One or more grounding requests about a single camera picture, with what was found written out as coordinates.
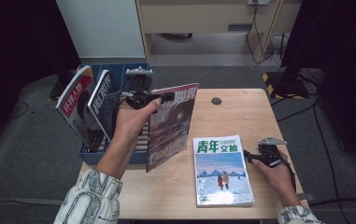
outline gray floor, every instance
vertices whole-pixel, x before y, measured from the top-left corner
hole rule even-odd
[[[265,89],[261,74],[279,70],[278,57],[256,64],[243,34],[194,34],[190,39],[157,35],[150,64],[155,73],[155,88],[198,81],[202,88]],[[315,76],[319,74],[317,70],[311,71]],[[60,201],[76,182],[81,164],[77,155],[80,142],[53,108],[55,102],[48,101],[55,82],[56,76],[50,76],[24,87],[20,101],[25,104],[17,104],[12,113],[22,116],[11,119],[0,132],[0,198]],[[307,89],[315,92],[310,85]],[[316,99],[317,96],[285,100],[273,105],[273,110],[276,118],[282,119],[311,106]],[[316,112],[335,168],[340,197],[356,199],[356,155],[341,150],[325,111],[317,106]],[[278,125],[288,141],[305,192],[315,197],[310,203],[335,199],[333,174],[313,111],[283,120]],[[345,223],[337,203],[311,209],[326,223]],[[356,223],[356,202],[343,202],[343,209],[350,223]],[[0,204],[0,223],[50,223],[57,211],[58,206],[54,205],[3,203]]]

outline hand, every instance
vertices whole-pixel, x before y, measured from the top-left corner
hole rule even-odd
[[[118,179],[122,178],[136,148],[140,130],[150,115],[159,108],[160,103],[161,99],[156,99],[138,110],[131,108],[126,102],[121,103],[113,139],[96,165],[96,170]]]
[[[285,153],[279,152],[282,158],[288,159]],[[265,174],[270,185],[277,191],[283,206],[301,205],[292,185],[291,173],[286,165],[280,163],[278,166],[270,168],[261,161],[255,159],[252,161]]]

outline magazine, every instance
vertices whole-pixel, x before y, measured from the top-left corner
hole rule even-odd
[[[187,147],[198,83],[155,90],[152,94],[174,92],[173,101],[164,102],[150,116],[148,165],[154,169]]]
[[[253,206],[239,135],[193,138],[197,206]]]
[[[97,151],[104,138],[103,131],[87,107],[94,89],[93,70],[90,66],[84,66],[77,71],[55,106],[89,152]]]
[[[118,87],[108,70],[103,70],[96,84],[95,90],[88,102],[88,107],[93,113],[96,121],[108,141],[113,137],[114,126],[116,123],[118,102]]]

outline small round object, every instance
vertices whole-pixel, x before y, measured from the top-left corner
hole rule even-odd
[[[221,98],[213,97],[211,102],[212,102],[213,105],[221,105]]]

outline patterned sleeve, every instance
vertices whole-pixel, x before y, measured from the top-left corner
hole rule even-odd
[[[317,220],[309,208],[296,205],[284,207],[279,212],[279,224],[323,223]]]
[[[54,223],[117,224],[121,188],[122,182],[114,177],[92,169],[86,171],[67,192]]]

